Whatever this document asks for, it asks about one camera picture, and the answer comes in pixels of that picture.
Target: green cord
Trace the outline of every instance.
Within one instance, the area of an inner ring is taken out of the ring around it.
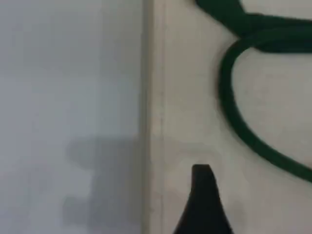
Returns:
[[[218,95],[226,120],[243,142],[245,142],[259,156],[273,165],[293,174],[294,176],[312,182],[312,169],[273,149],[252,132],[239,112],[232,84],[232,70],[235,60],[245,50],[252,46],[258,46],[272,41],[302,39],[309,39],[312,41],[312,27],[290,27],[263,30],[237,41],[228,49],[222,60],[219,73]]]
[[[244,121],[235,101],[232,70],[235,60],[250,47],[269,53],[312,53],[312,21],[246,13],[239,0],[195,0],[240,40],[226,52],[219,72],[222,112],[239,138],[259,156],[294,176],[312,182],[312,169],[273,149]]]

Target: white wall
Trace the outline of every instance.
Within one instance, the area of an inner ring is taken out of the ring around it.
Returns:
[[[141,5],[1,1],[1,234],[139,233]]]
[[[312,19],[310,0],[242,2],[248,12]],[[211,165],[235,234],[312,233],[311,184],[258,157],[220,112],[218,69],[237,38],[192,0],[155,0],[154,6],[151,234],[173,233],[193,164]],[[250,128],[309,167],[311,65],[311,55],[250,49],[233,72],[235,98]]]

